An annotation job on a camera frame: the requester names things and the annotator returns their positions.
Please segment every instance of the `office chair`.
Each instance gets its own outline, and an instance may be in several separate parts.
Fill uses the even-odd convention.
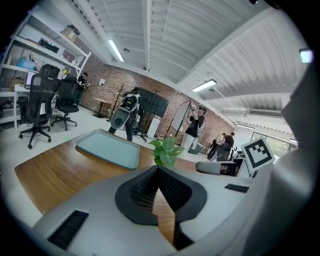
[[[42,74],[42,75],[47,76],[49,78],[56,78],[57,79],[59,72],[60,72],[60,68],[53,66],[53,65],[50,65],[50,64],[44,64],[41,67],[39,74]],[[56,93],[58,90],[58,87],[51,88],[51,90]],[[19,97],[17,100],[17,104],[19,104],[19,106],[20,106],[19,125],[30,123],[26,117],[27,108],[28,108],[28,97],[27,96]]]
[[[75,105],[74,93],[78,87],[77,78],[72,75],[67,75],[65,79],[60,81],[61,86],[59,89],[59,96],[56,98],[56,108],[64,113],[64,116],[57,116],[55,120],[51,123],[51,126],[54,126],[54,123],[63,121],[65,125],[65,130],[67,131],[67,122],[74,123],[74,126],[77,126],[77,122],[67,117],[70,113],[75,113],[79,111],[77,101]]]
[[[50,126],[44,126],[52,115],[51,102],[58,90],[60,81],[43,73],[37,73],[32,76],[30,85],[29,100],[25,119],[29,123],[33,123],[33,127],[20,132],[19,138],[23,138],[23,134],[32,132],[28,148],[32,149],[31,142],[37,133],[48,137],[48,142],[51,142],[51,137],[45,133],[44,129],[49,129]],[[41,105],[45,105],[45,114],[40,114]]]

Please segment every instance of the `whiteboard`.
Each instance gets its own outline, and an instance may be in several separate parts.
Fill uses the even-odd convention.
[[[185,103],[182,103],[180,106],[178,106],[178,109],[175,112],[174,118],[171,123],[171,127],[176,131],[179,130],[181,122],[185,118],[185,114],[188,110],[189,104],[190,104],[190,100],[188,100]]]

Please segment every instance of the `light blue tray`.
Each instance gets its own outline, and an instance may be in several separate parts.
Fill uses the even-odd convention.
[[[102,129],[78,139],[75,147],[123,168],[134,170],[138,167],[140,147]]]

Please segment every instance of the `potted plant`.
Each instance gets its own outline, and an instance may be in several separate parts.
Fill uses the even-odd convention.
[[[181,146],[175,147],[175,138],[153,140],[149,144],[154,145],[154,162],[158,166],[174,166],[177,156],[184,150]]]

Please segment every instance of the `monitor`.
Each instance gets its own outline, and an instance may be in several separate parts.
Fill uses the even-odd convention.
[[[24,79],[24,84],[25,85],[31,85],[31,78],[33,77],[34,74],[36,74],[36,72],[31,72],[31,71],[27,71],[26,72],[26,77]]]

